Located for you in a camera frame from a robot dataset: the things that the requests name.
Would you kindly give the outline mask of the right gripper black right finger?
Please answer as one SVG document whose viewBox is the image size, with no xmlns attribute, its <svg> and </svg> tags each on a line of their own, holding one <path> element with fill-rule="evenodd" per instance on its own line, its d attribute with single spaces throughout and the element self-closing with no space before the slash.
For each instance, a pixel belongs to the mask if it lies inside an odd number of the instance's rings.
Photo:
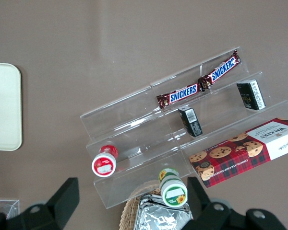
<svg viewBox="0 0 288 230">
<path fill-rule="evenodd" d="M 245 217 L 220 201 L 211 201 L 196 177 L 188 177 L 188 204 L 193 216 L 184 230 L 244 230 Z"/>
</svg>

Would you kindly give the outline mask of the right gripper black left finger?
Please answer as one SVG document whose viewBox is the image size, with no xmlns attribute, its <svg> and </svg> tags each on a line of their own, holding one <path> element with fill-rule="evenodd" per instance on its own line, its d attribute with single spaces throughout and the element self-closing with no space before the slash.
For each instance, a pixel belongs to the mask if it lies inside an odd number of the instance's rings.
<svg viewBox="0 0 288 230">
<path fill-rule="evenodd" d="M 78 178 L 68 178 L 45 203 L 7 220 L 8 230 L 62 230 L 80 201 Z"/>
</svg>

